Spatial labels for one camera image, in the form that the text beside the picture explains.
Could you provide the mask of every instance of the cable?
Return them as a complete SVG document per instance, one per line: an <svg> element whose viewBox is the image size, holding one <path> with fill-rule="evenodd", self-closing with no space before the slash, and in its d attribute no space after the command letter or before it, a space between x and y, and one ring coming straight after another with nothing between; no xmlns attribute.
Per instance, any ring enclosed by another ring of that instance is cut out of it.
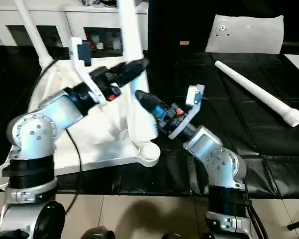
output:
<svg viewBox="0 0 299 239"><path fill-rule="evenodd" d="M228 131L226 130L226 128L224 127L224 124L221 120L221 117L218 113L218 111L215 109L215 107L213 106L213 104L210 102L210 100L206 97L203 97L203 99L205 101L207 101L210 105L210 107L212 108L212 110L214 111L215 115L218 118L218 121L220 122L220 125L222 127L222 130L224 131L224 133L227 135L232 147L234 148L234 151L237 152L237 149L235 148L233 141L228 133ZM247 180L246 178L244 178L244 184L245 184L245 199L248 201L249 200L249 191L248 191L248 186L247 186ZM255 232L257 233L257 236L259 239L268 239L268 234L267 231L265 230L265 227L263 225L263 223L261 222L260 217L258 216L257 212L255 211L254 207L251 205L246 205L250 220L252 222L252 225L254 227Z"/></svg>
<svg viewBox="0 0 299 239"><path fill-rule="evenodd" d="M32 87L32 89L31 89L31 91L30 91L30 95L29 95L29 97L28 97L28 100L27 100L27 103L28 103L28 106L29 106L29 104L30 104L30 101L31 101L31 97L32 97L32 94L33 94L33 92L34 92L34 90L35 90L35 88L36 88L36 86L39 84L39 82L40 82L40 80L42 79L42 77L45 75L45 73L57 62L58 60L53 60L53 61L51 61L50 62L50 64L49 65L47 65L47 67L45 67L44 69L43 69L43 71L41 72L41 74L39 75L39 77L35 80L35 82L34 82L34 84L33 84L33 87Z"/></svg>
<svg viewBox="0 0 299 239"><path fill-rule="evenodd" d="M217 116L218 121L220 122L220 125L221 125L221 128L222 128L223 132L224 132L224 133L226 134L226 136L228 137L228 139L229 139L229 141L230 141L230 144L232 145L232 148L233 148L234 152L237 153L238 151L237 151L236 147L234 146L234 143L233 143L233 141L232 141L232 139L231 139L231 137L230 137L230 135L229 135L227 129L224 127L224 124L223 124L223 122L222 122L222 120L221 120L221 117L220 117L218 111L215 109L215 107L213 106L213 104L210 102L210 100L209 100L208 98L203 97L203 99L209 103L211 109L213 110L213 112L214 112L215 115Z"/></svg>
<svg viewBox="0 0 299 239"><path fill-rule="evenodd" d="M32 96L32 93L34 92L36 86L39 84L40 80L42 79L42 77L45 75L45 73L57 62L58 60L53 60L49 65L47 65L47 67L45 67L42 71L42 73L40 74L40 76L35 80L34 82L34 85L33 85L33 88L32 88L32 91L31 91L31 95L29 96L28 98L28 105L30 104L30 100L31 100L31 96ZM75 196L73 198L73 200L71 201L70 205L68 206L67 210L65 211L65 215L67 215L67 213L70 211L70 209L73 207L74 203L76 202L76 199L79 195L79 189L80 189L80 184L81 184L81 180L82 180L82 158L81 158L81 154L80 154L80 151L79 151L79 148L77 146L77 144L75 143L72 135L70 134L70 132L65 129L66 133L68 134L70 140L72 141L74 147L75 147L75 150L78 154L78 157L79 157L79 161L80 161L80 171L79 171L79 175L77 177L77 181L76 181L76 192L75 192Z"/></svg>
<svg viewBox="0 0 299 239"><path fill-rule="evenodd" d="M79 160L80 160L80 171L79 171L79 175L78 175L77 180L76 180L76 192L75 192L75 196L74 196L73 200L71 201L70 205L68 206L67 210L65 211L65 215L67 215L67 213L73 207L73 205L74 205L74 203L75 203L75 201L76 201L76 199L79 195L80 185L81 185L81 182L82 182L82 158L81 158L79 148L78 148L77 144L75 143L75 141L74 141L72 135L70 134L69 130L66 129L65 131L68 134L70 140L72 141L72 143L73 143L73 145L76 149L76 152L78 153Z"/></svg>

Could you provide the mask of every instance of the black mat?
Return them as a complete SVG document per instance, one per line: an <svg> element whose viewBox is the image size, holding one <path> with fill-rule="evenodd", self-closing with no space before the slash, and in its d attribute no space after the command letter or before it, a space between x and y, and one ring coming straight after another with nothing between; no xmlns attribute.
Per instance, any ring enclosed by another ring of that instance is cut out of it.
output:
<svg viewBox="0 0 299 239"><path fill-rule="evenodd" d="M55 58L67 58L66 49L52 49ZM205 97L195 124L204 124L226 147L237 151L248 166L247 182L253 198L299 198L299 126L288 127L214 66L221 60L267 91L299 109L299 70L283 55L179 53L162 72L151 63L152 93L180 106L190 84L204 84ZM0 164L9 151L5 126L24 112L29 89L40 68L31 47L0 47ZM221 117L225 130L221 127ZM181 145L159 136L158 164L145 168L130 164L83 173L80 193L133 195L204 195L206 173ZM73 192L78 174L59 176L61 192Z"/></svg>

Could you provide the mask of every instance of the white plastic pipe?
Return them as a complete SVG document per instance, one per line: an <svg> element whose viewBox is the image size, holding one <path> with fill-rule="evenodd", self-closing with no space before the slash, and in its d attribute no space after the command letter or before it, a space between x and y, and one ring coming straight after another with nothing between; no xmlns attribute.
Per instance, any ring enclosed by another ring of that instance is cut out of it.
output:
<svg viewBox="0 0 299 239"><path fill-rule="evenodd" d="M39 57L39 63L41 68L46 67L50 62L53 61L52 57L49 55L46 47L42 41L42 38L34 24L30 13L24 3L24 0L14 0L16 8L18 9L19 15L23 20L24 27L32 41L36 53Z"/></svg>
<svg viewBox="0 0 299 239"><path fill-rule="evenodd" d="M137 14L134 0L118 0L121 32L123 39L123 57L126 62L144 57L140 34L138 29ZM158 136L156 121L151 114L142 108L135 97L136 90L149 92L147 74L143 72L129 84L129 91L125 91L124 97L127 106L127 125L130 139L137 141L149 141Z"/></svg>
<svg viewBox="0 0 299 239"><path fill-rule="evenodd" d="M222 62L216 61L214 65L217 68L219 68L222 72L224 72L226 75L231 77L234 81L243 86L254 96L256 96L258 99L260 99L268 107L270 107L280 116L282 116L284 121L288 123L290 126L295 127L299 124L299 111L297 109L289 107L284 102L280 101L267 91L263 90L258 85L249 81L247 78L232 70L230 67L223 64Z"/></svg>

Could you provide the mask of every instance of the white cabinet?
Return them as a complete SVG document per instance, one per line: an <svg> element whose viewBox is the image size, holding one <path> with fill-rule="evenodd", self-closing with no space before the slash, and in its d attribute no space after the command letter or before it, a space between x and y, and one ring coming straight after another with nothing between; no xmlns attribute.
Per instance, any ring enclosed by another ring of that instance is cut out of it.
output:
<svg viewBox="0 0 299 239"><path fill-rule="evenodd" d="M71 31L62 11L30 11L46 46L69 46ZM4 45L31 45L17 11L0 11L0 39Z"/></svg>
<svg viewBox="0 0 299 239"><path fill-rule="evenodd" d="M69 46L71 36L91 47L122 50L117 8L82 6L80 0L24 0L46 46ZM148 3L136 7L143 50L148 48ZM0 0L0 39L3 45L31 45L13 0Z"/></svg>
<svg viewBox="0 0 299 239"><path fill-rule="evenodd" d="M88 39L104 50L121 50L122 40L118 12L66 12L73 36ZM148 17L138 14L138 27L143 50L148 45Z"/></svg>

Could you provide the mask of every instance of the tiled floor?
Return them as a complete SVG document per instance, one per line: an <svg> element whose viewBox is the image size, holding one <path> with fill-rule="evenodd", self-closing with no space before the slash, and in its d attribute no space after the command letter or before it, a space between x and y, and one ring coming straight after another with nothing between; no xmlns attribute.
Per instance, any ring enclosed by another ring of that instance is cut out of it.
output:
<svg viewBox="0 0 299 239"><path fill-rule="evenodd" d="M65 208L73 195L57 195ZM0 193L0 210L3 193ZM66 217L63 239L79 239L89 228L105 226L117 239L160 239L178 233L198 239L207 231L204 213L206 198L80 195ZM298 239L299 229L286 225L299 220L299 200L253 200L271 239Z"/></svg>

